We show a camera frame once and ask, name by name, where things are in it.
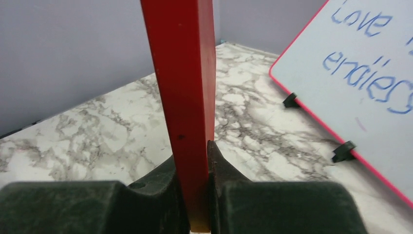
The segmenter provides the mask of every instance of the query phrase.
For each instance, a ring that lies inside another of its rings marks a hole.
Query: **gray wall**
[[[152,72],[139,0],[0,0],[0,135]]]
[[[325,0],[221,0],[222,39],[280,54]]]

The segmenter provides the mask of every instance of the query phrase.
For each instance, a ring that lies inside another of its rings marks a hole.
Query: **marble table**
[[[350,191],[372,234],[413,233],[413,211],[356,160],[333,164],[338,144],[268,76],[276,55],[217,47],[215,140],[254,181],[332,180]],[[22,180],[129,184],[171,155],[154,74],[0,139],[0,187]]]

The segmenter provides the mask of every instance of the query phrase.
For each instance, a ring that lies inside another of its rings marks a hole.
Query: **pink whiteboard frame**
[[[296,35],[296,37],[293,39],[293,41],[287,46],[287,48],[281,53],[281,55],[275,60],[275,62],[272,64],[270,70],[269,70],[269,76],[276,82],[278,86],[280,86],[288,95],[291,94],[291,91],[289,91],[283,84],[281,84],[275,77],[272,76],[271,70],[274,67],[274,65],[277,63],[277,61],[287,52],[288,48],[296,41],[296,39],[301,35],[301,33],[307,28],[307,26],[313,21],[313,19],[319,14],[319,12],[324,8],[324,6],[328,3],[329,0],[327,0],[323,6],[316,12],[316,14],[310,19],[310,21],[307,22],[307,24],[304,26],[303,29]],[[315,119],[325,130],[328,131],[329,134],[331,134],[339,143],[343,144],[345,141],[331,129],[330,127],[327,126],[314,112],[312,112],[304,103],[302,103],[298,98],[295,99],[297,104],[300,105],[300,107],[305,110],[307,113],[310,114],[310,116]],[[377,176],[386,186],[388,186],[394,193],[396,193],[404,202],[406,202],[411,208],[413,208],[413,201],[410,201],[409,198],[407,198],[396,186],[394,186],[389,180],[387,180],[378,170],[376,170],[367,160],[365,160],[360,154],[358,154],[356,151],[352,150],[351,153],[354,155],[355,158],[357,158],[367,169],[369,169],[375,176]]]

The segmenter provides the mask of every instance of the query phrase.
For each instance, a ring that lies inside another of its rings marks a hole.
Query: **red object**
[[[191,230],[209,232],[207,141],[214,139],[212,0],[141,0]]]
[[[272,64],[270,70],[269,70],[269,75],[270,77],[276,82],[277,85],[279,85],[287,94],[291,94],[291,91],[289,91],[283,84],[281,84],[275,77],[272,76],[271,70],[272,67],[277,63],[277,61],[285,54],[285,52],[290,48],[290,46],[296,41],[296,39],[301,35],[301,33],[306,29],[306,27],[313,21],[313,19],[319,14],[319,12],[324,8],[324,6],[328,3],[329,0],[327,0],[323,6],[317,11],[317,13],[311,18],[311,20],[304,26],[304,28],[296,35],[294,40],[287,46],[287,48],[281,53],[281,55],[275,60],[275,62]],[[306,107],[298,98],[294,99],[300,107],[305,110],[307,113],[310,114],[310,116],[315,119],[325,130],[328,131],[339,143],[343,144],[345,141],[333,131],[327,124],[325,124],[314,112],[312,112],[308,107]],[[394,193],[396,193],[404,202],[406,202],[410,207],[413,208],[413,201],[410,201],[407,196],[405,196],[396,186],[394,186],[388,179],[386,179],[378,170],[376,170],[372,165],[370,165],[369,162],[367,162],[360,154],[358,154],[355,150],[351,151],[352,155],[354,155],[355,158],[357,158],[367,169],[369,169],[375,176],[377,176],[386,186],[388,186],[391,190],[393,190]]]

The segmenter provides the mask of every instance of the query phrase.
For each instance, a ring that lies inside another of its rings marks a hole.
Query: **black clip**
[[[291,93],[288,97],[282,102],[286,108],[298,108],[300,105],[296,102],[297,95],[295,93]]]
[[[347,141],[346,143],[338,146],[333,151],[335,155],[331,160],[333,161],[333,163],[336,163],[355,159],[355,157],[350,152],[355,147],[355,144],[353,144],[351,141]]]

